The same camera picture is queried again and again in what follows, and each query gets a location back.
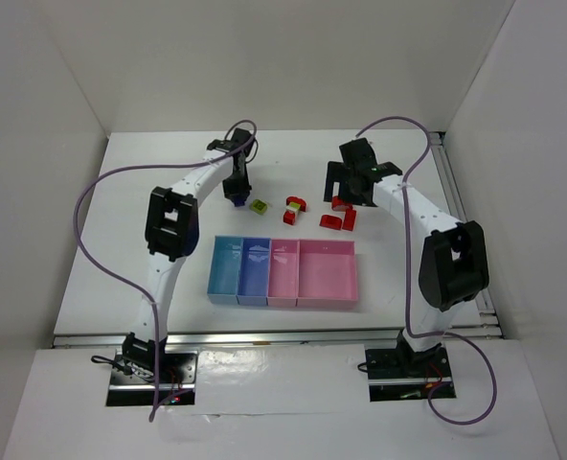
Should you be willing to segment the red rectangular lego brick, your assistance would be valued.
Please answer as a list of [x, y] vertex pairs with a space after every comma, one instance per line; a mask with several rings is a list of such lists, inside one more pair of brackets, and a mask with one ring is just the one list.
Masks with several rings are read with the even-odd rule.
[[357, 212], [353, 208], [348, 208], [342, 222], [342, 229], [345, 231], [353, 231], [356, 222]]

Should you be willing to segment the red curved lego brick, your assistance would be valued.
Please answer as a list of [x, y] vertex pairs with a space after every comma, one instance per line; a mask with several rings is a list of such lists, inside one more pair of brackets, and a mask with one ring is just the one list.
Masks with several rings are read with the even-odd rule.
[[319, 225], [324, 228], [340, 231], [342, 229], [343, 220], [334, 215], [322, 215]]

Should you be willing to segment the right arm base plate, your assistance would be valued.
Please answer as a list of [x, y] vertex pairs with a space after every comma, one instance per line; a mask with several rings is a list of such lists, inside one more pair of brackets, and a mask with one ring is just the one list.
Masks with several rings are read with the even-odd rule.
[[456, 390], [448, 354], [441, 347], [434, 356], [405, 368], [394, 349], [367, 349], [356, 365], [366, 375], [372, 403], [455, 399]]

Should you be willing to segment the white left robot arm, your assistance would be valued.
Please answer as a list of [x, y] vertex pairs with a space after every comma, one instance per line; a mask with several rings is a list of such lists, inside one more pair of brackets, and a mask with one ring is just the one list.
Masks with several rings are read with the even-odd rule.
[[255, 144], [249, 130], [234, 127], [207, 146], [203, 166], [150, 194], [145, 229], [147, 287], [122, 355], [152, 375], [159, 373], [158, 366], [164, 361], [170, 303], [179, 272], [198, 244], [199, 207], [217, 187], [235, 207], [246, 203], [252, 190], [246, 163]]

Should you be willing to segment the red rounded lego brick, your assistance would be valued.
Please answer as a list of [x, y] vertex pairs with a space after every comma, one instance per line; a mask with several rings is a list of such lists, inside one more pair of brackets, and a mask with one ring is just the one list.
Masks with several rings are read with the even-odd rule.
[[352, 209], [353, 205], [350, 202], [340, 198], [338, 195], [335, 195], [331, 200], [331, 210], [334, 212], [346, 213], [348, 210]]

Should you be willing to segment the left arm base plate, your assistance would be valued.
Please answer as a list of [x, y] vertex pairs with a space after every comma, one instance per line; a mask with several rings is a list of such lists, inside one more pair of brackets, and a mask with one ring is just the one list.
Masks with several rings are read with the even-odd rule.
[[[110, 367], [107, 407], [152, 405], [155, 388], [152, 372], [126, 361], [119, 353], [113, 358], [92, 356], [91, 361]], [[168, 406], [194, 405], [197, 363], [197, 352], [166, 355], [160, 370], [158, 401]]]

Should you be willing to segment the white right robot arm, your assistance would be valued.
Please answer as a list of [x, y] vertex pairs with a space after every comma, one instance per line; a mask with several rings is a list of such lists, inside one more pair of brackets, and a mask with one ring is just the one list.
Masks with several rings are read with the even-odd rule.
[[351, 140], [339, 150], [341, 161], [327, 166], [324, 198], [378, 207], [404, 227], [404, 327], [393, 363], [402, 374], [418, 377], [438, 356], [462, 305], [488, 286], [483, 228], [447, 214], [393, 163], [377, 162], [367, 139]]

